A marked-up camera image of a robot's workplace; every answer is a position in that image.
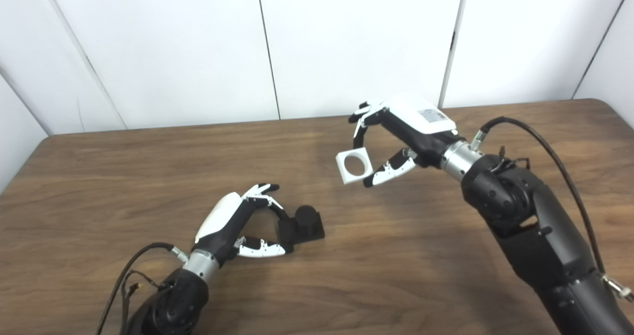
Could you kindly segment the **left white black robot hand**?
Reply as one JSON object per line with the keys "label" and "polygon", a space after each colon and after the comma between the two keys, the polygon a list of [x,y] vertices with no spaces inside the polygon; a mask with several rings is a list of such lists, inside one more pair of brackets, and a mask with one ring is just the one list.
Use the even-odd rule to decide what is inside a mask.
{"label": "left white black robot hand", "polygon": [[279,220],[288,219],[285,209],[268,194],[278,189],[278,184],[260,183],[242,195],[236,191],[224,195],[199,227],[192,252],[207,256],[219,268],[236,256],[269,258],[292,254],[294,245],[287,242],[241,234],[255,211],[263,207],[273,211]]}

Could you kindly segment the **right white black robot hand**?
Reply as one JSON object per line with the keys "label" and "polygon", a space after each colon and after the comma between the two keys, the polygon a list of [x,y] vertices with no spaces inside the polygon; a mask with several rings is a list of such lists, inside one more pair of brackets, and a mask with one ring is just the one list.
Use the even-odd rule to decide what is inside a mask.
{"label": "right white black robot hand", "polygon": [[406,145],[363,179],[366,188],[400,177],[417,166],[439,169],[444,154],[451,147],[466,143],[466,139],[458,134],[453,120],[437,107],[429,105],[417,110],[401,99],[363,102],[349,116],[348,122],[356,125],[354,149],[363,147],[365,134],[374,125],[382,126]]}

